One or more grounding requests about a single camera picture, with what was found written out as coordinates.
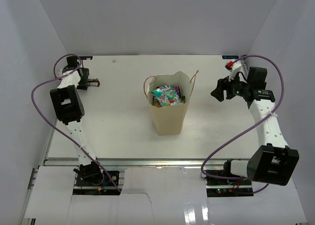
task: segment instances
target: white floor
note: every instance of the white floor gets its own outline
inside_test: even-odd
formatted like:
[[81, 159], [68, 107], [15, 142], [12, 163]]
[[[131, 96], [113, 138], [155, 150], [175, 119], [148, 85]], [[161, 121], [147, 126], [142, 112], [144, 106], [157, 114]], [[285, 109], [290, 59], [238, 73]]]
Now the white floor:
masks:
[[[83, 129], [99, 159], [204, 159], [254, 121], [241, 97], [218, 102], [210, 96], [217, 80], [229, 75], [221, 56], [94, 56], [84, 61], [100, 87], [79, 91], [86, 115]], [[179, 135], [158, 136], [143, 82], [150, 75], [181, 70], [196, 84]], [[66, 131], [60, 122], [57, 127]], [[258, 148], [253, 130], [215, 158], [250, 158]], [[77, 158], [70, 141], [55, 133], [48, 158]]]

